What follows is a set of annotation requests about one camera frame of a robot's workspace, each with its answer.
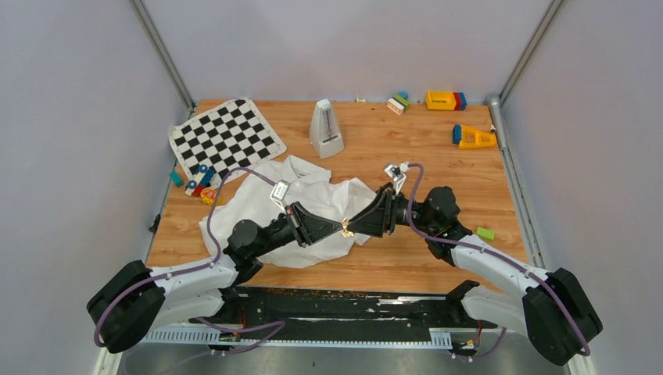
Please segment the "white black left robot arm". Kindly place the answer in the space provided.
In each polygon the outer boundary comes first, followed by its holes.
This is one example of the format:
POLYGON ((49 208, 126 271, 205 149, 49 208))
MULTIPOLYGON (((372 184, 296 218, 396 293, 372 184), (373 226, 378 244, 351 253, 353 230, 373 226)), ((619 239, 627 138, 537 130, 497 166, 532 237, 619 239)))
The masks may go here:
POLYGON ((314 215, 295 202, 266 226, 238 221, 225 247, 213 242, 217 253, 208 259, 165 268, 131 261, 86 305, 95 325, 94 342, 119 353, 178 320, 214 316, 229 323, 240 304, 224 291, 253 278, 263 266, 262 255, 292 242, 313 245, 341 230, 339 221, 314 215))

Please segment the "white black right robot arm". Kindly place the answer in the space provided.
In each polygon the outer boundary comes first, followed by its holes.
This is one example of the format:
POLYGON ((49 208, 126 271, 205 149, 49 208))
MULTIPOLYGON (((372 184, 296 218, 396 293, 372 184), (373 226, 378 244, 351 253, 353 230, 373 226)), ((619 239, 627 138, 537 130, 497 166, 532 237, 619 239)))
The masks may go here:
POLYGON ((462 327, 484 320, 518 332, 558 366, 576 355, 590 355, 589 342, 601 333, 603 324, 577 277, 564 268, 549 271, 529 265, 494 248, 464 227, 459 213, 450 187, 435 187, 423 202, 414 202, 387 184, 366 208, 342 224, 347 233, 372 237, 408 226, 425 239, 436 259, 499 289, 463 283, 446 305, 451 323, 462 327))

